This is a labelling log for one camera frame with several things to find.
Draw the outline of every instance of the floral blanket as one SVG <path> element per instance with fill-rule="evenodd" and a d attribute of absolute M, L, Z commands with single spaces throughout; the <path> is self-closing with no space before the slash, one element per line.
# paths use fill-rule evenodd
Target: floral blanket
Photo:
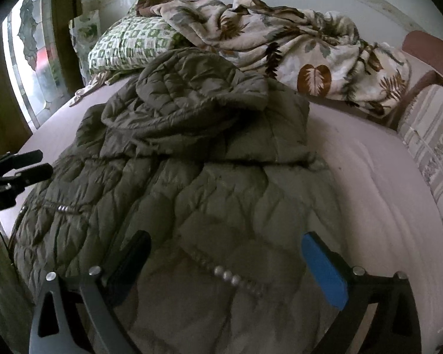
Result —
<path fill-rule="evenodd" d="M 410 68 L 386 43 L 368 44 L 347 16 L 261 0 L 140 0 L 139 15 L 161 16 L 195 46 L 243 71 L 255 70 L 297 89 L 375 117 L 385 117 L 405 93 Z"/>

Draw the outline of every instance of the silver screw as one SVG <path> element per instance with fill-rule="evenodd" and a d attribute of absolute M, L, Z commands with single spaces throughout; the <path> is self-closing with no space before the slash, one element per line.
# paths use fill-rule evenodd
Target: silver screw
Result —
<path fill-rule="evenodd" d="M 102 268 L 100 266 L 92 266 L 89 269 L 89 274 L 91 276 L 97 276 L 98 274 L 102 273 Z"/>
<path fill-rule="evenodd" d="M 57 277 L 57 274 L 54 271 L 50 271 L 48 274 L 46 274 L 46 281 L 54 281 Z"/>
<path fill-rule="evenodd" d="M 363 276 L 366 274 L 366 271 L 360 266 L 355 266 L 353 267 L 353 274 L 356 276 Z"/>
<path fill-rule="evenodd" d="M 407 274 L 405 274 L 403 271 L 398 271 L 396 274 L 400 279 L 407 279 L 408 278 Z"/>

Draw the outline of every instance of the bed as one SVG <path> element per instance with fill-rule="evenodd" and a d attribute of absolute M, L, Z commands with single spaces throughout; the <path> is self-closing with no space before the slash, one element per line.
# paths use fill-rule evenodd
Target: bed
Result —
<path fill-rule="evenodd" d="M 85 111 L 106 102 L 126 81 L 104 86 L 74 107 L 64 105 L 21 152 L 41 149 L 44 162 L 53 162 L 72 142 Z M 407 273 L 423 352 L 433 352 L 443 341 L 443 223 L 414 160 L 394 131 L 315 103 L 308 136 L 309 147 L 325 158 L 338 184 L 351 264 L 377 275 Z M 29 191 L 0 213 L 7 235 Z"/>

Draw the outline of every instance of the blue gripper pad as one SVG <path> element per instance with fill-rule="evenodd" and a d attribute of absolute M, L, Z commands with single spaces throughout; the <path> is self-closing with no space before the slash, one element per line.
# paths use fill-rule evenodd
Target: blue gripper pad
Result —
<path fill-rule="evenodd" d="M 343 310 L 348 301 L 348 283 L 330 261 L 328 255 L 332 252 L 324 243 L 324 246 L 317 243 L 311 233 L 303 236 L 301 245 L 305 262 L 315 281 L 322 288 L 327 301 Z"/>

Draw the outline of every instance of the striped fabric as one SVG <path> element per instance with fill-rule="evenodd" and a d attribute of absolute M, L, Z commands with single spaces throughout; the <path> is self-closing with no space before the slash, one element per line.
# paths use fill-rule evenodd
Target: striped fabric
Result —
<path fill-rule="evenodd" d="M 417 95 L 398 133 L 430 186 L 443 221 L 443 87 L 429 85 Z"/>

